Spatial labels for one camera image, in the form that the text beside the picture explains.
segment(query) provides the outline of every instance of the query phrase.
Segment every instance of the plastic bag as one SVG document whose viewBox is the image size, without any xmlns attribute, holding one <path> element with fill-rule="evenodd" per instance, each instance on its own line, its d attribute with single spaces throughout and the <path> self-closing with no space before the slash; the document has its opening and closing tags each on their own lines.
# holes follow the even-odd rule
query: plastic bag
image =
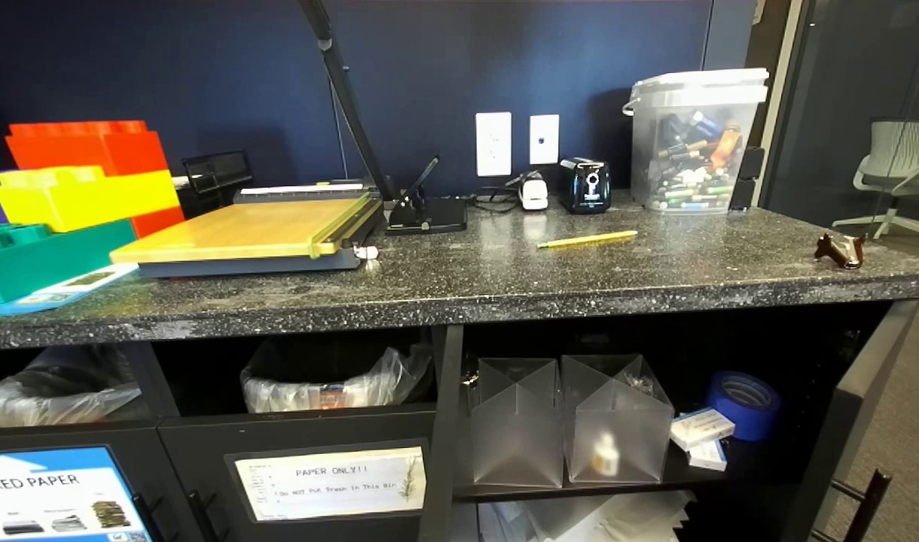
<svg viewBox="0 0 919 542">
<path fill-rule="evenodd" d="M 359 405 L 390 405 L 402 402 L 430 365 L 430 346 L 414 342 L 411 356 L 395 346 L 376 357 L 367 374 L 348 375 L 344 382 L 281 382 L 265 374 L 269 365 L 283 365 L 275 357 L 275 346 L 265 342 L 255 361 L 242 369 L 242 384 L 251 412 L 298 412 L 298 410 L 359 410 Z"/>
<path fill-rule="evenodd" d="M 113 342 L 42 349 L 25 369 L 0 380 L 0 427 L 139 418 L 143 387 L 123 361 Z"/>
</svg>

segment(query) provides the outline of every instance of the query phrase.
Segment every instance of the granite countertop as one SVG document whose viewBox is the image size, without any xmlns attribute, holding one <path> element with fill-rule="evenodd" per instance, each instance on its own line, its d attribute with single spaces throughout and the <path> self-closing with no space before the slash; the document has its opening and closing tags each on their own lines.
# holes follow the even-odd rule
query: granite countertop
<svg viewBox="0 0 919 542">
<path fill-rule="evenodd" d="M 536 251 L 536 241 L 613 228 L 640 228 L 640 239 Z M 814 258 L 820 235 L 772 212 L 474 209 L 467 231 L 376 235 L 380 258 L 362 271 L 125 278 L 78 305 L 0 319 L 0 349 L 919 298 L 916 251 L 868 245 L 865 264 L 845 271 Z"/>
</svg>

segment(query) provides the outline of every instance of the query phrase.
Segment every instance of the chair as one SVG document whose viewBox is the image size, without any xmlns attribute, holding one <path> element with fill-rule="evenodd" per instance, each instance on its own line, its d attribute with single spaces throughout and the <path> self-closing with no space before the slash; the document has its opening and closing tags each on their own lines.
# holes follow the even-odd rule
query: chair
<svg viewBox="0 0 919 542">
<path fill-rule="evenodd" d="M 919 197 L 919 120 L 875 120 L 871 154 L 856 167 L 852 188 L 888 197 L 888 209 L 875 217 L 835 221 L 835 228 L 878 226 L 875 239 L 892 228 L 919 235 L 919 221 L 898 214 L 902 199 Z"/>
</svg>

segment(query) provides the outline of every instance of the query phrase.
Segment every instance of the white bin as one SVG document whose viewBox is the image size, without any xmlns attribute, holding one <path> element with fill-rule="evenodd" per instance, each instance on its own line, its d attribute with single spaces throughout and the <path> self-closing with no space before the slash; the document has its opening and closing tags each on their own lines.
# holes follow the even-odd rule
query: white bin
<svg viewBox="0 0 919 542">
<path fill-rule="evenodd" d="M 635 82 L 632 197 L 654 212 L 727 212 L 765 68 L 666 73 Z"/>
</svg>

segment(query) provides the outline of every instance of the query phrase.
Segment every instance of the label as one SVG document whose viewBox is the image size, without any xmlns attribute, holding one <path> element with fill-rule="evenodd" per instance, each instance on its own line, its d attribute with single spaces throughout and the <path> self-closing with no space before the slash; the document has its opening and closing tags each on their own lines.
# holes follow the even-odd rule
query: label
<svg viewBox="0 0 919 542">
<path fill-rule="evenodd" d="M 0 456 L 0 538 L 150 542 L 105 450 Z"/>
<path fill-rule="evenodd" d="M 416 513 L 425 506 L 418 446 L 234 461 L 255 521 Z"/>
</svg>

